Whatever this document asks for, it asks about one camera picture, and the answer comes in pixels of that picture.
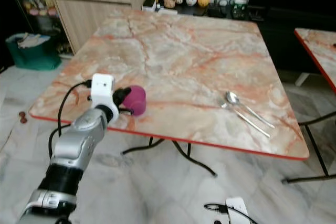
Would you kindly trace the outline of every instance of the white marble floor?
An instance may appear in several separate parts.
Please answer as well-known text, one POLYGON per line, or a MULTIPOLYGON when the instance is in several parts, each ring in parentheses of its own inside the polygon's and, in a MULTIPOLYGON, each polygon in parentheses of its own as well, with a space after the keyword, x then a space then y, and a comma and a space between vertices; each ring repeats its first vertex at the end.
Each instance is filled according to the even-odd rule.
MULTIPOLYGON (((15 223, 39 185, 48 166, 48 137, 56 127, 30 117, 21 124, 17 115, 28 111, 65 64, 48 72, 11 67, 0 75, 0 223, 15 223)), ((322 77, 310 76, 300 88, 291 83, 284 86, 298 120, 336 110, 336 95, 322 77)), ((72 223, 178 224, 218 219, 224 224, 226 216, 207 211, 203 205, 240 196, 249 215, 260 224, 335 224, 336 180, 280 182, 285 176, 322 174, 302 131, 311 150, 305 162, 194 145, 192 156, 214 169, 217 178, 185 160, 169 141, 121 156, 122 150, 147 144, 148 139, 108 132, 80 183, 72 223)), ((335 119, 316 124, 312 132, 329 171, 335 173, 335 119)))

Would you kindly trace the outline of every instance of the power cord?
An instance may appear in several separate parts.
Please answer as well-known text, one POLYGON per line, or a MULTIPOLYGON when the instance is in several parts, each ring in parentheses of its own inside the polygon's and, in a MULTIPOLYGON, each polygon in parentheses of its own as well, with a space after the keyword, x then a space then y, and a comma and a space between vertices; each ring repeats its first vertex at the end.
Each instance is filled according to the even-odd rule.
POLYGON ((65 104, 65 101, 67 100, 68 96, 71 94, 72 90, 75 89, 76 87, 80 86, 80 85, 85 85, 87 88, 91 88, 92 85, 92 80, 87 80, 84 82, 80 82, 74 86, 72 86, 68 92, 66 93, 66 95, 63 98, 63 101, 61 103, 61 106, 59 107, 58 110, 58 115, 57 115, 57 129, 58 129, 58 137, 60 137, 62 135, 62 128, 61 128, 61 114, 62 114, 62 110, 63 110, 63 106, 65 104))
POLYGON ((246 215, 245 213, 237 210, 234 207, 230 207, 227 205, 221 205, 221 204, 217 204, 217 203, 210 203, 210 204, 205 204, 204 205, 205 209, 208 210, 212 210, 212 211, 216 211, 216 212, 220 212, 221 214, 227 214, 228 213, 228 209, 231 209, 237 213, 239 213, 240 215, 244 216, 245 218, 249 219, 249 221, 252 222, 252 224, 258 224, 254 219, 252 219, 250 216, 246 215))
POLYGON ((92 85, 92 80, 89 79, 89 80, 86 80, 86 81, 83 81, 83 82, 80 82, 74 86, 72 86, 68 92, 66 93, 66 95, 64 96, 63 100, 62 100, 62 103, 61 103, 61 106, 59 107, 59 110, 58 110, 58 115, 57 115, 57 128, 54 129, 52 131, 52 133, 50 134, 50 137, 49 137, 49 141, 48 141, 48 150, 49 150, 49 158, 52 157, 52 152, 53 152, 53 149, 52 149, 52 139, 55 135, 56 132, 58 132, 58 137, 60 137, 62 135, 62 129, 63 128, 66 128, 66 127, 69 127, 71 124, 66 124, 66 125, 63 125, 61 126, 61 115, 62 115, 62 110, 63 110, 63 107, 64 107, 64 104, 68 98, 68 96, 71 94, 72 90, 74 90, 76 87, 80 86, 80 85, 84 85, 86 86, 87 88, 91 88, 91 85, 92 85))

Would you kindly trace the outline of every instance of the green bin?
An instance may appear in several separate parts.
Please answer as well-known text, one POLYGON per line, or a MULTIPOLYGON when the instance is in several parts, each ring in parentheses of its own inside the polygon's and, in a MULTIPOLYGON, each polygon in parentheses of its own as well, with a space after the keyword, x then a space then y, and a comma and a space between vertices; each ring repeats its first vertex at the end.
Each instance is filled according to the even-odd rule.
POLYGON ((7 47, 18 68, 53 70, 59 66, 61 60, 50 36, 41 35, 40 38, 46 41, 37 46, 20 48, 17 41, 24 37, 25 34, 14 34, 6 39, 7 47))

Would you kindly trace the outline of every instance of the black metal table leg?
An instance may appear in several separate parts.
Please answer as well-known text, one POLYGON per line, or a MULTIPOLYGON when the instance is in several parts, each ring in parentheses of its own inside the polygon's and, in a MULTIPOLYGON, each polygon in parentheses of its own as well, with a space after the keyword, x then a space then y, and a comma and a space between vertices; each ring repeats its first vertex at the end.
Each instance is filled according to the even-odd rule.
POLYGON ((181 155, 184 156, 187 160, 189 160, 190 162, 192 162, 196 165, 199 165, 199 166, 203 167, 204 169, 208 170, 208 172, 210 172, 214 177, 217 177, 217 174, 210 167, 208 167, 205 164, 203 164, 199 161, 196 161, 196 160, 194 160, 193 158, 190 157, 190 148, 191 148, 190 143, 188 143, 188 152, 187 152, 187 154, 185 154, 184 151, 179 146, 179 144, 177 143, 177 141, 172 141, 172 142, 175 145, 178 152, 181 153, 181 155))
POLYGON ((336 178, 336 174, 332 174, 332 175, 329 175, 328 173, 328 170, 326 168, 326 164, 324 163, 323 161, 323 158, 321 156, 321 153, 319 151, 319 148, 315 142, 315 139, 313 137, 313 135, 311 134, 311 131, 308 127, 309 124, 314 124, 314 123, 318 123, 318 122, 321 122, 323 120, 326 120, 332 116, 335 116, 336 115, 336 111, 335 112, 332 112, 332 113, 329 113, 327 115, 324 115, 320 118, 317 118, 317 119, 314 119, 312 121, 308 121, 308 122, 302 122, 302 123, 299 123, 299 125, 301 126, 305 126, 304 128, 306 128, 306 131, 308 133, 308 136, 309 136, 309 139, 313 145, 313 148, 315 150, 315 153, 317 155, 317 158, 319 159, 319 162, 320 162, 320 165, 322 167, 322 170, 324 172, 324 176, 316 176, 316 177, 304 177, 304 178, 285 178, 283 179, 281 182, 283 184, 291 184, 291 183, 297 183, 297 182, 308 182, 308 181, 316 181, 316 180, 328 180, 328 179, 335 179, 336 178))
MULTIPOLYGON (((129 152, 135 152, 135 151, 143 151, 143 150, 147 150, 153 147, 156 147, 157 145, 159 145, 160 143, 162 143, 164 141, 163 138, 157 140, 155 143, 153 143, 153 137, 151 136, 151 138, 149 139, 149 145, 146 146, 140 146, 140 147, 134 147, 134 148, 130 148, 126 151, 121 152, 121 155, 125 155, 129 152)), ((217 174, 211 170, 208 166, 206 166, 205 164, 194 160, 193 158, 190 157, 190 152, 191 152, 191 143, 188 143, 188 150, 187 150, 187 154, 185 154, 183 152, 183 150, 181 149, 181 147, 179 146, 179 144, 176 141, 172 141, 173 144, 175 145, 175 147, 177 148, 178 152, 180 152, 182 154, 182 156, 184 156, 187 160, 189 160, 190 162, 199 165, 201 167, 203 167, 204 169, 208 170, 214 177, 217 177, 217 174)))
POLYGON ((163 139, 163 138, 160 138, 159 140, 157 140, 157 141, 153 144, 153 143, 152 143, 152 142, 153 142, 153 137, 151 137, 150 140, 149 140, 149 145, 146 145, 146 146, 140 146, 140 147, 135 147, 135 148, 130 148, 130 149, 126 150, 126 151, 121 152, 121 155, 125 155, 125 154, 127 154, 128 152, 135 152, 135 151, 147 150, 147 149, 156 147, 157 145, 161 144, 163 141, 164 141, 164 139, 163 139))

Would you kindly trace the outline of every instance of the metal spoon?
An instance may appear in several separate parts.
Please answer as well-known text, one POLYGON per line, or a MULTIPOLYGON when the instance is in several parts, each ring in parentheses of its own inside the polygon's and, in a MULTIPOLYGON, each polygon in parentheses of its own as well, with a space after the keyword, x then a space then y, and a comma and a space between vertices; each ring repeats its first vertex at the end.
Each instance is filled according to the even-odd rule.
POLYGON ((271 124, 270 122, 268 122, 266 119, 264 119, 262 116, 258 115, 256 112, 254 112, 250 107, 242 104, 239 101, 238 96, 231 92, 231 91, 226 91, 226 99, 229 103, 233 104, 233 105, 242 105, 244 106, 252 115, 254 115, 257 119, 261 120, 263 123, 265 123, 267 126, 271 127, 271 128, 275 128, 273 124, 271 124))

